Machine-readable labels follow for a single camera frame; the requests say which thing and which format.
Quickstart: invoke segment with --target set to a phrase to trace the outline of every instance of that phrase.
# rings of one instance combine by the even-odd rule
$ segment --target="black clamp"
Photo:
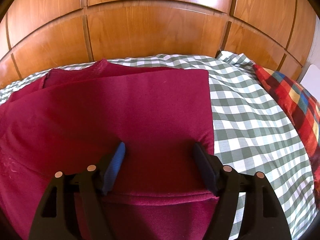
[[[124,158],[121,143],[113,155],[78,174],[59,171],[38,205],[29,240],[82,240],[76,218],[74,192],[79,192],[92,240],[115,240],[98,196],[112,189]],[[238,240],[291,240],[289,226],[279,200],[262,172],[246,175],[223,166],[198,143],[193,157],[208,190],[219,196],[218,205],[204,240],[228,240],[236,214],[238,196],[246,192],[244,216]]]

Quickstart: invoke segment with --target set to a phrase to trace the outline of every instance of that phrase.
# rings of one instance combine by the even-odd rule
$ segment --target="folded fabric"
[[[300,84],[278,71],[253,66],[264,89],[289,117],[308,154],[315,182],[315,197],[320,208],[320,104]]]
[[[120,141],[126,157],[103,199],[117,239],[201,239],[217,203],[191,155],[195,141],[213,154],[208,72],[105,60],[51,71],[0,106],[0,207],[18,234],[28,238],[55,172],[80,172]]]

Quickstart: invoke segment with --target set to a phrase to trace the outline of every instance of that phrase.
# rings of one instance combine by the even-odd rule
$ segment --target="checkered bedspread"
[[[263,88],[278,103],[296,129],[309,156],[316,206],[320,207],[320,103],[300,84],[278,71],[253,65]]]
[[[223,51],[218,59],[159,54],[110,62],[132,67],[170,66],[208,70],[215,155],[223,164],[232,166],[238,172],[251,175],[257,171],[264,172],[282,205],[292,239],[296,240],[303,234],[316,215],[308,155],[288,117],[261,87],[250,59],[243,54]],[[90,65],[92,63],[60,68],[76,70]],[[12,92],[47,72],[35,73],[0,90],[0,104]],[[240,194],[230,239],[238,236],[244,201],[245,194]]]

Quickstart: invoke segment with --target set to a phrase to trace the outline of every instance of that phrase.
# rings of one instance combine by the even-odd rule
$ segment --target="pillow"
[[[278,71],[253,65],[263,88],[286,113],[309,156],[315,182],[316,205],[320,207],[319,102],[300,84]]]

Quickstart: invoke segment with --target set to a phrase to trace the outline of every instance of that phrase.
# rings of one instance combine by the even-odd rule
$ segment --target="green checkered sheet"
[[[286,215],[292,239],[298,239],[316,215],[311,166],[304,146],[288,117],[261,87],[245,55],[221,52],[207,56],[164,55],[109,60],[132,67],[169,66],[205,69],[209,72],[214,154],[236,171],[267,176]],[[93,63],[60,67],[86,68]],[[0,104],[14,91],[44,76],[49,70],[28,76],[0,90]],[[245,193],[239,195],[229,239],[236,239],[244,212]]]

